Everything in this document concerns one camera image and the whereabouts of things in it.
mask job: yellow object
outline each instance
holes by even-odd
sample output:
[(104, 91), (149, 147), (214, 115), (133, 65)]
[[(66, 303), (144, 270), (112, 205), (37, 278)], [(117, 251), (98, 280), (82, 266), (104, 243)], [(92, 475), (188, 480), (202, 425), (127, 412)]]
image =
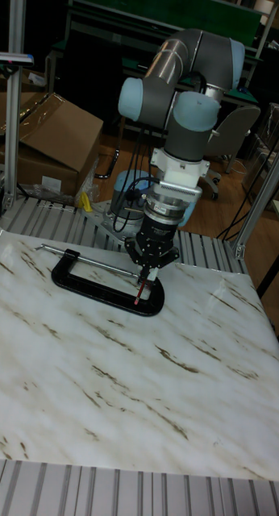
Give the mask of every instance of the yellow object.
[(87, 211), (88, 213), (93, 211), (91, 208), (91, 205), (90, 205), (90, 200), (88, 199), (88, 195), (86, 192), (82, 192), (80, 199), (79, 199), (78, 207), (84, 208), (84, 210)]

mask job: red marker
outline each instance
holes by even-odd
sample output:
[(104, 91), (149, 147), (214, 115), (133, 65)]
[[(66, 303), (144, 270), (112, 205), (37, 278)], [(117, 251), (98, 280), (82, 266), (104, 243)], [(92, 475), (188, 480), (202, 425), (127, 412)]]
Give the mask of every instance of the red marker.
[(141, 286), (140, 286), (140, 288), (139, 288), (138, 295), (137, 295), (137, 296), (136, 296), (136, 298), (135, 298), (135, 305), (137, 305), (137, 304), (138, 304), (138, 302), (139, 302), (139, 299), (140, 299), (141, 293), (142, 293), (142, 292), (143, 292), (143, 290), (144, 290), (144, 286), (145, 286), (145, 284), (146, 284), (146, 280), (144, 280), (144, 281), (143, 281), (143, 283), (141, 284)]

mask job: blue joint cap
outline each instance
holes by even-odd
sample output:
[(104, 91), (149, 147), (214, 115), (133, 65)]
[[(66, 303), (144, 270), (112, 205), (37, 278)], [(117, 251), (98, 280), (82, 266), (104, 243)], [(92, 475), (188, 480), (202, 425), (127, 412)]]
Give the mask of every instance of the blue joint cap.
[(219, 107), (220, 104), (212, 97), (185, 91), (179, 95), (173, 108), (173, 117), (189, 131), (205, 132), (216, 124)]
[(188, 208), (185, 209), (184, 218), (182, 222), (178, 225), (178, 227), (183, 227), (189, 220), (191, 214), (193, 213), (194, 207), (196, 206), (196, 202), (191, 202)]
[(120, 92), (119, 113), (136, 122), (140, 117), (143, 97), (144, 87), (142, 80), (129, 77), (123, 83)]
[[(125, 182), (127, 176), (127, 170), (123, 170), (116, 178), (115, 182), (115, 190), (117, 192), (121, 192), (121, 189), (123, 187), (123, 183)], [(141, 177), (146, 177), (148, 180), (148, 172), (141, 172), (140, 170), (136, 171), (135, 178), (134, 178), (134, 170), (130, 170), (127, 178), (127, 183), (124, 187), (124, 192), (127, 191), (128, 187), (131, 185), (131, 183), (134, 181), (134, 179), (140, 179)], [(148, 181), (139, 181), (136, 185), (136, 188), (138, 190), (146, 190), (148, 189)]]

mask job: white marble tabletop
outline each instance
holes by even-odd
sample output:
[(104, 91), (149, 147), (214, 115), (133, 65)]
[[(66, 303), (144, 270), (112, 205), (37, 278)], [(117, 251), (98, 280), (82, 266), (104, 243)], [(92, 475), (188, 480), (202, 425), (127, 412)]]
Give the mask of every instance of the white marble tabletop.
[(0, 458), (279, 480), (279, 347), (249, 277), (171, 264), (141, 318), (56, 287), (40, 243), (0, 231)]

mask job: floor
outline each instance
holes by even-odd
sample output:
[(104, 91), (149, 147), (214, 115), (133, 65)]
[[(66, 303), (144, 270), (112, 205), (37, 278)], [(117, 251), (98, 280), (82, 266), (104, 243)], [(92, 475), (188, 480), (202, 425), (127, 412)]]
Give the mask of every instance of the floor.
[[(119, 172), (128, 168), (131, 153), (134, 147), (137, 133), (133, 131), (125, 131), (124, 139), (117, 164), (111, 178), (108, 180), (95, 180), (100, 188), (100, 201), (110, 199), (113, 192), (113, 185)], [(105, 173), (110, 156), (115, 148), (116, 136), (104, 135), (102, 137), (101, 156), (98, 165), (100, 173)], [(145, 150), (145, 142), (142, 145), (140, 155)], [(158, 145), (158, 141), (153, 141), (154, 145)], [(148, 170), (148, 158), (143, 159), (143, 170)], [(241, 185), (243, 175), (236, 171), (231, 171), (229, 175), (225, 174), (225, 163), (213, 163), (212, 168), (221, 172), (222, 179), (219, 183), (219, 199), (213, 201), (211, 199), (211, 190), (208, 185), (201, 184), (203, 188), (202, 198), (196, 205), (194, 213), (187, 222), (184, 230), (216, 237), (223, 231), (233, 219), (240, 203), (244, 199), (244, 190)], [(235, 163), (235, 170), (243, 172), (241, 164)], [(247, 213), (250, 203), (246, 201), (240, 215)], [(230, 235), (237, 232), (241, 224), (233, 228)], [(257, 223), (245, 252), (245, 263), (252, 277), (252, 281), (257, 287), (269, 267), (279, 253), (279, 220), (277, 215), (265, 211), (259, 222)], [(279, 274), (271, 284), (262, 298), (264, 309), (276, 327), (276, 333), (279, 334)]]

